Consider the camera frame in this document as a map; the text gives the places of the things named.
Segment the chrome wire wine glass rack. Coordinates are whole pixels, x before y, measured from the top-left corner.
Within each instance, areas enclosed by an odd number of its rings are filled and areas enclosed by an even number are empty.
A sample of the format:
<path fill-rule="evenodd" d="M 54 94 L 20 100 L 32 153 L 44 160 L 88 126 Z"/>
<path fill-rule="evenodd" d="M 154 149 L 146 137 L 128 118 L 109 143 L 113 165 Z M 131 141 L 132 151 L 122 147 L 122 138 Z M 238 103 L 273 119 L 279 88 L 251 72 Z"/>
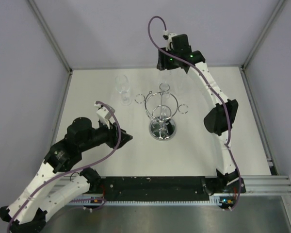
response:
<path fill-rule="evenodd" d="M 174 121 L 176 114 L 187 114 L 189 106 L 179 103 L 177 97 L 170 92 L 170 85 L 161 83 L 159 91 L 149 91 L 148 94 L 137 94 L 134 101 L 144 106 L 145 114 L 150 119 L 150 135 L 159 140 L 172 139 L 177 126 Z"/>

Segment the clear removed champagne glass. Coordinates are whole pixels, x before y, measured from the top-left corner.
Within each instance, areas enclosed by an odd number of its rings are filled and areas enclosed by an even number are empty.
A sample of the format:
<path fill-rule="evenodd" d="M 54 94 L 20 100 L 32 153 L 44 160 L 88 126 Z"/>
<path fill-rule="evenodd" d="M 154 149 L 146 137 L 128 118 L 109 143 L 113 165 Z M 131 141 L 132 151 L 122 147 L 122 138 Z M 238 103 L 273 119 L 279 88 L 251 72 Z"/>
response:
<path fill-rule="evenodd" d="M 186 78 L 187 75 L 185 71 L 182 69 L 179 69 L 176 74 L 176 80 L 177 80 L 177 90 L 178 90 L 178 96 L 183 97 L 186 91 Z"/>

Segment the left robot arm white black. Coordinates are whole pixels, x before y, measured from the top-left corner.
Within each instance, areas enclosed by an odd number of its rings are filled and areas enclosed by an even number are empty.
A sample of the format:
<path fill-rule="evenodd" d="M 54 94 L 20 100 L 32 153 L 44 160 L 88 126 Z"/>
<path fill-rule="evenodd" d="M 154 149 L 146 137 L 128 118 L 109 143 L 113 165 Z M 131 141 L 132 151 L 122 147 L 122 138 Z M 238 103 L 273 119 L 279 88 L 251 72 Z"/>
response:
<path fill-rule="evenodd" d="M 50 191 L 58 175 L 67 175 L 82 160 L 82 153 L 102 144 L 113 150 L 133 139 L 117 123 L 99 123 L 97 129 L 86 117 L 79 117 L 68 126 L 64 139 L 50 147 L 37 174 L 23 193 L 9 206 L 0 208 L 0 218 L 8 222 L 9 233 L 39 233 L 55 213 L 77 196 L 96 192 L 100 176 L 92 168 L 83 168 L 66 186 L 55 193 Z"/>

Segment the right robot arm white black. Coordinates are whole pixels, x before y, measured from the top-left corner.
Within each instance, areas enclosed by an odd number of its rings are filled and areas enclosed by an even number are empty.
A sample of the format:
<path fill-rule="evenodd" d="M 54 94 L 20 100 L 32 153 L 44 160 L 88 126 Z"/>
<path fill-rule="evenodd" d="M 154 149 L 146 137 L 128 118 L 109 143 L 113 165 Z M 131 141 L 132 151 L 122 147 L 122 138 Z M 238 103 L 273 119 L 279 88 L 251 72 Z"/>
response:
<path fill-rule="evenodd" d="M 196 83 L 209 107 L 203 119 L 206 130 L 215 142 L 217 156 L 217 177 L 206 182 L 208 194 L 228 192 L 239 181 L 239 168 L 231 151 L 231 130 L 239 104 L 223 93 L 212 77 L 206 59 L 198 50 L 193 51 L 186 34 L 164 31 L 167 45 L 159 49 L 158 70 L 181 68 Z"/>

